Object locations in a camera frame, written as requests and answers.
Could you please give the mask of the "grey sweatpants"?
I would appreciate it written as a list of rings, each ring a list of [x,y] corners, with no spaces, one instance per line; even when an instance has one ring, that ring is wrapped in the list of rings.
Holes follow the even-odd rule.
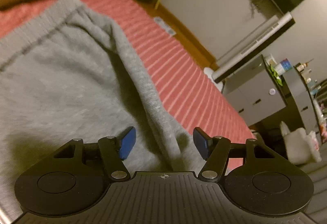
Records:
[[[130,172],[194,171],[203,160],[164,109],[119,25],[80,0],[57,0],[1,39],[1,211],[20,214],[18,176],[66,142],[136,128]]]

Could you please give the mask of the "wall power outlet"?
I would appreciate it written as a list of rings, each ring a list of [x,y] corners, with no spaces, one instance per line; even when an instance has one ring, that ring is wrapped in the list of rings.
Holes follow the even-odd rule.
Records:
[[[158,24],[168,35],[175,36],[176,32],[159,16],[153,18],[154,22]]]

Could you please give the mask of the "grey drawer cabinet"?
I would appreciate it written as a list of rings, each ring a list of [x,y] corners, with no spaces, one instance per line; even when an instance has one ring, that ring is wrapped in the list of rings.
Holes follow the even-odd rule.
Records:
[[[294,105],[287,85],[278,83],[262,55],[226,79],[223,95],[248,126]]]

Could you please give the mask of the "blue white box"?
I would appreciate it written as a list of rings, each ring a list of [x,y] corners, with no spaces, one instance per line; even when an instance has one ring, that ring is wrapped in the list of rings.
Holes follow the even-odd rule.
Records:
[[[292,69],[292,65],[288,59],[282,60],[280,63],[278,63],[274,67],[275,71],[278,73],[278,75],[282,75]]]

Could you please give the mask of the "green item on cabinet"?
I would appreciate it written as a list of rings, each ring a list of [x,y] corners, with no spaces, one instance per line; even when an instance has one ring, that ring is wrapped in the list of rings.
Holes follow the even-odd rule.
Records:
[[[282,79],[280,77],[280,75],[277,73],[277,71],[273,68],[272,65],[269,65],[268,67],[269,73],[270,75],[273,77],[273,79],[275,80],[275,82],[279,85],[282,86],[283,82]]]

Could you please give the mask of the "pink ribbed bed blanket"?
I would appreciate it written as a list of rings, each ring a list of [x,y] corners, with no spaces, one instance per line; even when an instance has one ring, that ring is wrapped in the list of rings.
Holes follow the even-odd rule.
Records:
[[[22,3],[1,12],[1,39],[41,15],[57,0]],[[153,82],[164,109],[191,136],[199,126],[211,136],[235,143],[252,137],[244,120],[207,78],[182,44],[163,31],[132,0],[80,0],[91,10],[113,19]]]

